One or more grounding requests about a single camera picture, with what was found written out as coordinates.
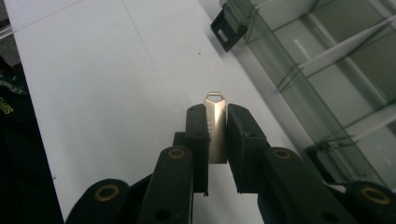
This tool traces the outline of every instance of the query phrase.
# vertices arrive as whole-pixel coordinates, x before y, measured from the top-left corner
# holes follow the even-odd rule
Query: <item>white surface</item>
[[[292,148],[235,57],[212,42],[204,8],[220,11],[217,0],[75,2],[6,1],[64,218],[93,183],[151,173],[209,91],[247,107],[270,144]],[[262,222],[228,165],[209,173],[194,223]]]

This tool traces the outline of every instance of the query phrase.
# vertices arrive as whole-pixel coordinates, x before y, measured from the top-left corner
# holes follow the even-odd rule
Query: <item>transparent acrylic panel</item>
[[[303,74],[294,78],[281,93],[314,142],[347,137],[340,123]]]
[[[333,0],[312,14],[337,43],[383,20],[367,0]]]
[[[294,21],[308,13],[316,0],[272,0],[257,6],[261,17],[271,30]]]
[[[308,17],[301,17],[274,31],[276,38],[296,63],[312,60],[332,46]]]
[[[343,127],[384,106],[369,95],[371,90],[362,86],[360,76],[349,66],[347,60],[339,61],[308,79]]]
[[[253,15],[245,40],[266,73],[278,85],[296,64],[279,44],[266,22],[257,15]]]
[[[366,135],[358,142],[361,153],[373,165],[387,187],[396,192],[396,121]]]
[[[388,102],[396,100],[396,32],[388,27],[355,50],[350,58]]]
[[[384,186],[384,181],[355,146],[336,147],[327,151],[329,160],[346,182],[371,181]]]

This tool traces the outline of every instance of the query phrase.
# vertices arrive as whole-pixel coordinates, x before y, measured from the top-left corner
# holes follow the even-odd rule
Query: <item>metal object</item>
[[[224,96],[218,91],[210,92],[204,105],[206,107],[207,129],[210,135],[209,163],[227,163],[225,150],[225,129],[227,107]]]
[[[211,95],[225,104],[220,93]],[[206,110],[204,105],[188,109],[186,131],[175,133],[174,146],[162,151],[152,175],[129,188],[111,179],[93,185],[66,224],[191,223],[193,193],[207,195],[211,119]],[[237,191],[258,194],[265,223],[396,223],[396,195],[389,189],[370,182],[348,185],[346,193],[329,188],[296,153],[271,147],[247,109],[229,104],[228,113],[220,136]]]

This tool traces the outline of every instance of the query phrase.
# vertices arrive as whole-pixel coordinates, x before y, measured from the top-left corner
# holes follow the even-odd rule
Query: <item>glass panel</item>
[[[341,125],[303,74],[300,73],[281,93],[314,142],[341,137],[338,135],[343,132]]]
[[[358,147],[381,175],[387,186],[396,192],[396,121],[358,142]]]
[[[253,15],[246,42],[266,73],[278,85],[295,67],[295,63],[279,44],[262,17]]]
[[[336,147],[330,149],[328,155],[346,182],[360,180],[384,185],[383,180],[357,147]]]
[[[384,106],[374,97],[366,97],[370,90],[361,85],[358,74],[353,74],[348,66],[348,62],[343,60],[309,78],[320,98],[343,127]]]
[[[386,99],[394,102],[396,100],[396,32],[388,28],[378,35],[379,38],[356,50],[350,57]]]
[[[338,43],[383,20],[365,0],[334,0],[312,13]]]

